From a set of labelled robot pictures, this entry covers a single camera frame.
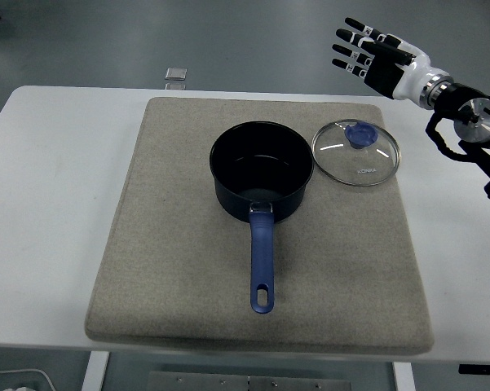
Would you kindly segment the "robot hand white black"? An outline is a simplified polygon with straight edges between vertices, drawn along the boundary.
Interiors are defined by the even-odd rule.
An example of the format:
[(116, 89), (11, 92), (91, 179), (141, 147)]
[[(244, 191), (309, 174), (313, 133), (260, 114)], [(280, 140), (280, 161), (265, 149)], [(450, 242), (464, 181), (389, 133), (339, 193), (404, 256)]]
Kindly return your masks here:
[(429, 55), (402, 38), (350, 17), (345, 23), (349, 28), (338, 29), (336, 35), (347, 45), (332, 45), (341, 55), (332, 64), (379, 94), (431, 110), (435, 92), (453, 83), (447, 72), (431, 65)]

